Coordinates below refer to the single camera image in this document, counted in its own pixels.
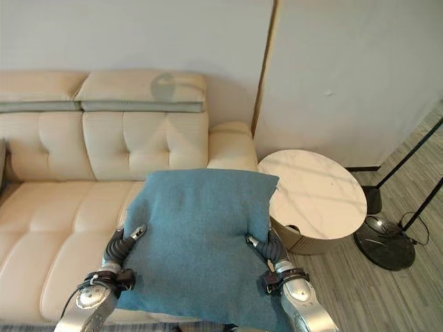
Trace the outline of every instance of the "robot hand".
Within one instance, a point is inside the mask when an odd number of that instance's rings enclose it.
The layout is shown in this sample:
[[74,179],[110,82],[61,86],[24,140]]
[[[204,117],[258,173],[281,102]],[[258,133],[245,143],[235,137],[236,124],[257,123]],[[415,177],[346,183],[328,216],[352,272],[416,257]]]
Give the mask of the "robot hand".
[[[102,266],[89,273],[68,299],[55,332],[94,332],[117,306],[122,291],[135,285],[134,271],[123,270],[122,265],[136,241],[145,234],[146,225],[137,227],[134,233],[123,238],[123,229],[117,229],[109,240],[103,254]],[[77,294],[75,305],[65,310],[72,297]]]
[[282,240],[274,229],[269,230],[268,243],[260,242],[251,235],[246,236],[246,242],[273,264],[275,272],[267,271],[262,276],[264,287],[268,294],[280,292],[282,307],[294,331],[339,331],[318,302],[314,287],[309,283],[309,275],[289,261]]

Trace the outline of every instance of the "blue pillow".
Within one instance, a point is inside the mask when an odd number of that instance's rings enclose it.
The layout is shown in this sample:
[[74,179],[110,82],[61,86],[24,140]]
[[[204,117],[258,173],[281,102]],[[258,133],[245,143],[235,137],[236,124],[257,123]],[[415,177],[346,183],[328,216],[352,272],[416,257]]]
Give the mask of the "blue pillow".
[[118,308],[290,332],[280,297],[259,283],[266,263],[244,239],[267,241],[277,176],[192,169],[149,175],[128,209],[125,234],[147,224],[125,267],[136,285]]

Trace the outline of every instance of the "white wall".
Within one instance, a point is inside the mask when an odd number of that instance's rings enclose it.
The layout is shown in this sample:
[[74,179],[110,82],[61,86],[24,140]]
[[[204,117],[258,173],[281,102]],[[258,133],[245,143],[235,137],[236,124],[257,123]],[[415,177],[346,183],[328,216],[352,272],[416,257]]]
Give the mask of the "white wall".
[[443,97],[442,0],[281,0],[255,134],[377,166]]
[[251,123],[272,0],[0,0],[0,69],[208,75],[210,123]]

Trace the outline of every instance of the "baseboard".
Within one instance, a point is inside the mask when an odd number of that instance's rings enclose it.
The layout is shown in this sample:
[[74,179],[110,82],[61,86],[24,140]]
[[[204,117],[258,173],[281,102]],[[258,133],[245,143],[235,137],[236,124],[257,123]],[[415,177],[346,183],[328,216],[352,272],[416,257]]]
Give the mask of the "baseboard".
[[345,167],[349,172],[376,172],[380,166],[366,166],[366,167]]

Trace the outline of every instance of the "floor lamp base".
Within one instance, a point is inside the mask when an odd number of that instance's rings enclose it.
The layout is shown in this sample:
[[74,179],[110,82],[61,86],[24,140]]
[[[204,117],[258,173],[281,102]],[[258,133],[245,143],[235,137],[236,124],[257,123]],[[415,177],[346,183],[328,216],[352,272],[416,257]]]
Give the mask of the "floor lamp base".
[[386,270],[398,271],[412,266],[414,245],[401,228],[376,216],[367,216],[354,233],[360,251],[374,264]]
[[368,203],[368,212],[366,214],[378,214],[381,211],[381,194],[380,189],[374,185],[361,186],[365,193],[366,202]]

